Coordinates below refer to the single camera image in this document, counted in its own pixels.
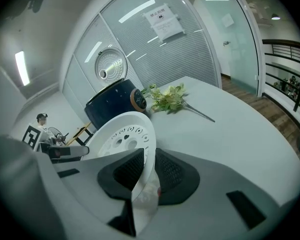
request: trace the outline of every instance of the green leaves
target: green leaves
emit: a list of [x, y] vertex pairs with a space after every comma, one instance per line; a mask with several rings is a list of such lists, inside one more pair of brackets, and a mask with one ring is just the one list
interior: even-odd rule
[[144, 97], [151, 97], [153, 104], [151, 109], [154, 111], [176, 111], [183, 107], [182, 96], [186, 89], [183, 83], [178, 86], [169, 86], [163, 93], [155, 84], [150, 85], [141, 91]]

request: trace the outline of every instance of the metal railing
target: metal railing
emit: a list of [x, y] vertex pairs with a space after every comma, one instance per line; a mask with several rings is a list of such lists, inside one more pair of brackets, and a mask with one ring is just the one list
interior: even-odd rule
[[[267, 56], [287, 59], [300, 64], [300, 42], [282, 39], [263, 39], [264, 45], [271, 45], [272, 53], [265, 52]], [[293, 110], [297, 111], [300, 107], [300, 72], [283, 65], [283, 63], [265, 63], [267, 66], [276, 68], [281, 72], [289, 73], [288, 79], [282, 78], [273, 73], [266, 72], [265, 74], [273, 79], [278, 80], [274, 83], [265, 82], [267, 85], [280, 91], [289, 99], [295, 102]]]

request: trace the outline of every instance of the person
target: person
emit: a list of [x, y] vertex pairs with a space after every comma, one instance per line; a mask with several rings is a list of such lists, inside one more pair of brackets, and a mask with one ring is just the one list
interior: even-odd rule
[[49, 138], [52, 139], [53, 144], [56, 144], [57, 142], [64, 142], [66, 137], [60, 137], [57, 138], [47, 127], [47, 114], [40, 113], [36, 116], [36, 121], [38, 122], [37, 129], [39, 129], [41, 132], [43, 132], [40, 142], [50, 142]]

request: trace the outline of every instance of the orange ring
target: orange ring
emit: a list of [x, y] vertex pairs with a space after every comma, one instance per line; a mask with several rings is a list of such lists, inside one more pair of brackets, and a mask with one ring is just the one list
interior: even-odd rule
[[132, 90], [132, 92], [131, 92], [131, 94], [130, 94], [130, 102], [131, 102], [132, 106], [134, 107], [134, 109], [135, 109], [136, 111], [138, 111], [138, 112], [143, 112], [143, 111], [146, 110], [146, 108], [143, 108], [143, 109], [142, 109], [141, 107], [138, 106], [138, 104], [137, 104], [136, 101], [135, 101], [135, 92], [136, 92], [136, 90], [137, 90], [137, 88], [135, 88], [135, 89]]

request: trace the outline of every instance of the white round table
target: white round table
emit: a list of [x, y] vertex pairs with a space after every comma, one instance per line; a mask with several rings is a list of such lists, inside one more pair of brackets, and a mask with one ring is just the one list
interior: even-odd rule
[[300, 160], [266, 118], [235, 96], [188, 76], [160, 89], [180, 83], [188, 94], [186, 102], [215, 122], [185, 109], [170, 114], [152, 112], [157, 148], [226, 165], [280, 206], [299, 195]]

